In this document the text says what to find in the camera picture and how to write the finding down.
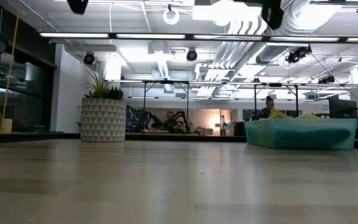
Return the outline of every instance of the teal bin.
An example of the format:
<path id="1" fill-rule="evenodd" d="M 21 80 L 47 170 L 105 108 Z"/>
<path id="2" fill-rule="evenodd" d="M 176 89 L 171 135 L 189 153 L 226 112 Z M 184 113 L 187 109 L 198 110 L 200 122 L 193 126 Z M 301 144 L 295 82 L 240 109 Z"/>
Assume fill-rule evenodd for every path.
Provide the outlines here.
<path id="1" fill-rule="evenodd" d="M 249 144 L 274 149 L 353 150 L 356 119 L 263 119 L 246 122 Z"/>

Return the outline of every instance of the geometric patterned planter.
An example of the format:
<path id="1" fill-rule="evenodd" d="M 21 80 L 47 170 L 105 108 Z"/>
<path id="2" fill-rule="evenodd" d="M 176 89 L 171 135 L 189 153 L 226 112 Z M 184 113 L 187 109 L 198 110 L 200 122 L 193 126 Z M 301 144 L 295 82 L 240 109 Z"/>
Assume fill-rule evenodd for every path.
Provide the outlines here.
<path id="1" fill-rule="evenodd" d="M 84 142 L 121 142 L 125 140 L 126 106 L 124 100 L 83 98 L 81 140 Z"/>

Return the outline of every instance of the monitor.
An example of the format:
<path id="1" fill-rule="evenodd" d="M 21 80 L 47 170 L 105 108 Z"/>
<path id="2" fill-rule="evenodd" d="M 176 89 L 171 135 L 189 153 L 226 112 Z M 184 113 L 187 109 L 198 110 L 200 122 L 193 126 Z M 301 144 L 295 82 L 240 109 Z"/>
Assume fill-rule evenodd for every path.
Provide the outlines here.
<path id="1" fill-rule="evenodd" d="M 358 118 L 356 101 L 340 100 L 330 97 L 328 102 L 330 118 Z"/>

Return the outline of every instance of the woman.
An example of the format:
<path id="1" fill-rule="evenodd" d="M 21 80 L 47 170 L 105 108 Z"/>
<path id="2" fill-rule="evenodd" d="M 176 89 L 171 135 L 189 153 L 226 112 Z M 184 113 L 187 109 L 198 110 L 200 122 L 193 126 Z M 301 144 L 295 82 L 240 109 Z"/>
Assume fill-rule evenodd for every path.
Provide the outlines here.
<path id="1" fill-rule="evenodd" d="M 258 113 L 258 119 L 259 118 L 268 118 L 270 115 L 270 112 L 272 112 L 272 109 L 274 108 L 274 100 L 270 96 L 266 97 L 266 107 L 261 109 Z"/>

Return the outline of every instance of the blue object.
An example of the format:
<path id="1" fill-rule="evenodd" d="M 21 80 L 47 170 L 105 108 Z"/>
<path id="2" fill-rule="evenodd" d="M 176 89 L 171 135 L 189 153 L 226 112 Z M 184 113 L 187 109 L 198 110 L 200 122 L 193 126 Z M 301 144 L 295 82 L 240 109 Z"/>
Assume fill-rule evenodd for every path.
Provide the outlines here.
<path id="1" fill-rule="evenodd" d="M 353 150 L 356 119 L 263 119 L 245 123 L 247 142 L 275 149 Z"/>

